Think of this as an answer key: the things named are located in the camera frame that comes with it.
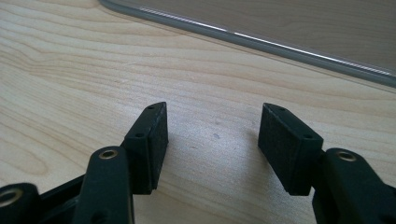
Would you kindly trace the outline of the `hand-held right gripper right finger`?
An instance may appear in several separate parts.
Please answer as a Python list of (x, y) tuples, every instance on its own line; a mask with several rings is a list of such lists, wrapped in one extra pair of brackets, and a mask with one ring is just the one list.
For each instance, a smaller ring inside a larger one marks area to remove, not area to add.
[(323, 138), (288, 109), (264, 103), (258, 146), (285, 191), (307, 196)]

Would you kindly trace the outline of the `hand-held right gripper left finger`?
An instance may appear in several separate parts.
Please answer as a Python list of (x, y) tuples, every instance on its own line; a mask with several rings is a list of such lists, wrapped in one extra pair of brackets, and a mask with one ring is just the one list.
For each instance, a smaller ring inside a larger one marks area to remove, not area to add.
[(124, 136), (132, 194), (149, 195), (158, 187), (168, 140), (166, 102), (147, 106)]

